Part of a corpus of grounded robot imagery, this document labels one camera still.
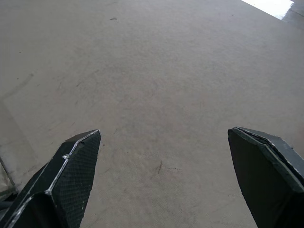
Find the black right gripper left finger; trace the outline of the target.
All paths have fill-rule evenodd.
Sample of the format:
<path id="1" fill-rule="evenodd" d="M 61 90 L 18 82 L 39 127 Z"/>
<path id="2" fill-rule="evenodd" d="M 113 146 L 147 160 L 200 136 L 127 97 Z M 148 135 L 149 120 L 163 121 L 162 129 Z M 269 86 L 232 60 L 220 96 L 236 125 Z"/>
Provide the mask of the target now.
<path id="1" fill-rule="evenodd" d="M 14 201 L 6 204 L 0 228 L 80 228 L 100 141 L 99 130 L 65 140 Z"/>

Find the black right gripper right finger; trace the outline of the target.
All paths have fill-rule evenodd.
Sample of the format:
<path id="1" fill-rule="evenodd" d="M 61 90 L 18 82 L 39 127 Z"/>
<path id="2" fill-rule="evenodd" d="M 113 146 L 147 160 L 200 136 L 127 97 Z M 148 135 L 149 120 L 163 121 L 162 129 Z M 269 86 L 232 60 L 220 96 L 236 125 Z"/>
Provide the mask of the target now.
<path id="1" fill-rule="evenodd" d="M 237 181 L 258 228 L 304 228 L 304 158 L 282 138 L 228 130 Z"/>

